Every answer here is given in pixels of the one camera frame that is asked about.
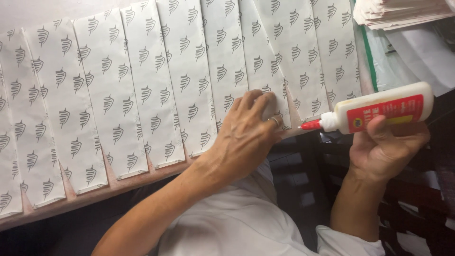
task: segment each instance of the stack of paper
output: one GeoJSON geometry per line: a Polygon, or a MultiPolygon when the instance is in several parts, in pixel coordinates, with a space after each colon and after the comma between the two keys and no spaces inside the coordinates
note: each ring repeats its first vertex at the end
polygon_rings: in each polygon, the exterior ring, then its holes
{"type": "Polygon", "coordinates": [[[358,0],[354,19],[368,28],[391,30],[455,16],[444,0],[358,0]]]}

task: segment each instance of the forearm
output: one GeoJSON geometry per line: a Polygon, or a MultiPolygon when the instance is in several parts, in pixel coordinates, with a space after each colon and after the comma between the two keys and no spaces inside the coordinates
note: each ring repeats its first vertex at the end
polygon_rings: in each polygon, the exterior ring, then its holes
{"type": "Polygon", "coordinates": [[[196,162],[162,189],[134,206],[102,237],[92,256],[142,256],[184,211],[217,188],[196,162]]]}
{"type": "Polygon", "coordinates": [[[332,208],[333,230],[357,236],[365,241],[379,239],[378,207],[387,181],[359,178],[349,170],[332,208]]]}

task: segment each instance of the sleeve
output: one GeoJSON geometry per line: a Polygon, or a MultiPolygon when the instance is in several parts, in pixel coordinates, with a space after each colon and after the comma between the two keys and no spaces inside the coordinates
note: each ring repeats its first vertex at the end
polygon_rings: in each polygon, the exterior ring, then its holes
{"type": "Polygon", "coordinates": [[[322,225],[316,227],[316,233],[321,256],[385,256],[381,240],[367,242],[322,225]]]}

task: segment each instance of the red label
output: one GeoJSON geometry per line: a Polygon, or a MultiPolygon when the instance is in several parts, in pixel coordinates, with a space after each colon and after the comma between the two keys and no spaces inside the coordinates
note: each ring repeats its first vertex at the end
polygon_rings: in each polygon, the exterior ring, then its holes
{"type": "Polygon", "coordinates": [[[385,115],[389,124],[417,122],[422,115],[423,106],[424,97],[422,94],[418,94],[348,110],[346,114],[349,132],[356,133],[366,130],[368,122],[379,115],[385,115]]]}

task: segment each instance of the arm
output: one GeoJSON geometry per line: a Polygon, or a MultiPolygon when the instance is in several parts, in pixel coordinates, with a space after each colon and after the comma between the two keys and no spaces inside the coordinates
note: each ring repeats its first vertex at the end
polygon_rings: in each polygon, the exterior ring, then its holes
{"type": "Polygon", "coordinates": [[[166,228],[197,201],[248,176],[280,138],[273,120],[261,120],[273,93],[260,90],[237,98],[213,146],[188,169],[134,206],[101,238],[92,256],[143,256],[166,228]]]}
{"type": "Polygon", "coordinates": [[[425,123],[386,126],[385,116],[354,135],[351,163],[332,208],[333,230],[365,241],[379,239],[377,211],[389,179],[398,175],[430,138],[425,123]]]}

